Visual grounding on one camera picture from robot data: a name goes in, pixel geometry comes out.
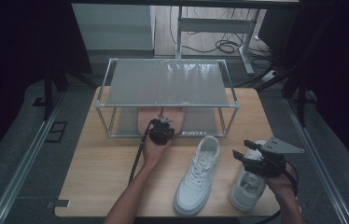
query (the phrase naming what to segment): hand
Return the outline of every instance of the hand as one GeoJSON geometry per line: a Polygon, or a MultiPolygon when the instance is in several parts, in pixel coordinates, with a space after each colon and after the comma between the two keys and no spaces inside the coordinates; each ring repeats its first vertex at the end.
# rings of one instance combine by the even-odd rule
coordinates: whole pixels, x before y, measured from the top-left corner
{"type": "MultiPolygon", "coordinates": [[[[291,174],[292,168],[288,163],[286,164],[286,170],[291,174]]],[[[295,198],[293,185],[285,175],[281,174],[275,177],[264,177],[264,179],[268,187],[275,194],[276,200],[279,202],[295,198]]]]}
{"type": "Polygon", "coordinates": [[[146,138],[145,148],[143,149],[145,165],[154,168],[163,157],[166,148],[168,148],[171,144],[172,140],[169,140],[166,145],[158,146],[149,137],[146,138]]]}

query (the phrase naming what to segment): tabletop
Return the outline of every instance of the tabletop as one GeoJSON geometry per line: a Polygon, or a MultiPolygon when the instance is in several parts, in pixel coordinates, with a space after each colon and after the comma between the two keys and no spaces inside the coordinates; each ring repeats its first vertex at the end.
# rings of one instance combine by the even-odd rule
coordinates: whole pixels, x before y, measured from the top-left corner
{"type": "MultiPolygon", "coordinates": [[[[272,137],[258,94],[253,89],[235,89],[240,101],[232,128],[227,137],[219,138],[220,159],[211,195],[199,217],[270,216],[279,206],[266,188],[256,207],[249,213],[235,209],[230,203],[230,189],[242,168],[232,157],[234,149],[245,153],[245,139],[258,141],[272,137]]],[[[59,217],[104,217],[128,184],[140,138],[108,138],[91,102],[75,155],[72,159],[60,200],[69,200],[68,207],[56,207],[59,217]]],[[[150,177],[142,199],[139,217],[176,217],[173,209],[175,191],[186,173],[201,137],[174,137],[160,164],[150,177]]],[[[139,161],[136,172],[143,164],[139,161]]]]}

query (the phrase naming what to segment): shelving unit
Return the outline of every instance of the shelving unit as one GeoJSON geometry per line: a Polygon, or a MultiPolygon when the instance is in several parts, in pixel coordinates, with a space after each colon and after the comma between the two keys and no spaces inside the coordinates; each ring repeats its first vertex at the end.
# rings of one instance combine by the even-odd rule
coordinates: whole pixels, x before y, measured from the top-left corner
{"type": "Polygon", "coordinates": [[[225,137],[239,103],[223,77],[230,81],[224,60],[111,59],[95,107],[109,137],[140,136],[137,115],[146,106],[184,107],[178,136],[225,137]]]}

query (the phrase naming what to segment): metal bracket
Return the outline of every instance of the metal bracket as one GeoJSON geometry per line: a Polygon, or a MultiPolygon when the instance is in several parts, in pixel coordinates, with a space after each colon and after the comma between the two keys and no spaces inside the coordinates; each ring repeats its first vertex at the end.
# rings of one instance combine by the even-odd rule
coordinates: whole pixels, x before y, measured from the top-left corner
{"type": "Polygon", "coordinates": [[[270,140],[268,140],[263,146],[261,146],[262,149],[265,149],[270,152],[274,153],[304,153],[305,150],[299,147],[294,147],[290,145],[287,142],[284,142],[280,139],[277,139],[275,137],[272,137],[270,140]]]}
{"type": "Polygon", "coordinates": [[[47,204],[47,208],[54,207],[68,207],[70,205],[70,200],[55,200],[47,204]]]}

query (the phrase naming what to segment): floor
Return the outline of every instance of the floor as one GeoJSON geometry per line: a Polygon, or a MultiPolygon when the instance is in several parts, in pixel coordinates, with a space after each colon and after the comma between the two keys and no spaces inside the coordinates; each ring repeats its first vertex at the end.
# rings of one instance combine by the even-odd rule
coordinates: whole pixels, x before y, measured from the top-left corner
{"type": "MultiPolygon", "coordinates": [[[[198,8],[195,10],[200,16],[202,15],[198,8]]],[[[256,39],[254,41],[255,48],[266,49],[263,43],[256,39]]],[[[186,40],[183,43],[193,46],[186,40]]],[[[155,57],[173,57],[174,53],[167,50],[171,49],[156,49],[155,57]]],[[[184,53],[185,57],[195,57],[193,55],[195,53],[185,51],[184,53]]],[[[234,85],[245,87],[246,84],[242,85],[242,83],[249,81],[252,77],[245,73],[239,55],[236,53],[224,55],[219,52],[217,54],[220,55],[200,54],[198,57],[220,59],[225,57],[234,85]]],[[[140,55],[127,55],[127,57],[140,57],[140,55]]],[[[92,56],[91,63],[94,74],[86,76],[96,83],[101,83],[106,64],[98,56],[92,56]]],[[[258,61],[254,64],[256,73],[262,72],[263,67],[268,65],[269,61],[258,61]]],[[[29,174],[21,184],[20,191],[6,214],[7,218],[4,223],[102,223],[103,221],[102,217],[56,217],[53,212],[52,204],[56,203],[61,192],[67,169],[77,146],[77,139],[95,93],[95,89],[78,79],[71,76],[67,78],[71,86],[64,94],[54,120],[55,122],[67,122],[64,135],[58,143],[46,141],[41,145],[29,174]]],[[[294,99],[285,100],[280,94],[283,85],[284,82],[279,82],[260,92],[259,97],[274,136],[294,146],[305,148],[307,151],[302,155],[286,156],[297,167],[300,174],[299,201],[305,223],[349,223],[349,215],[346,214],[346,212],[349,213],[349,152],[320,118],[313,103],[308,104],[305,109],[306,128],[299,127],[294,119],[294,99]]],[[[55,95],[62,96],[59,92],[56,92],[55,95]]],[[[0,198],[22,157],[44,124],[42,120],[44,108],[33,106],[35,99],[43,96],[42,82],[37,82],[28,88],[19,115],[0,143],[0,198]]],[[[46,140],[55,140],[58,137],[56,133],[49,133],[46,140]]],[[[256,223],[262,218],[138,218],[136,223],[245,224],[256,223]]],[[[279,223],[279,220],[276,219],[272,223],[279,223]]]]}

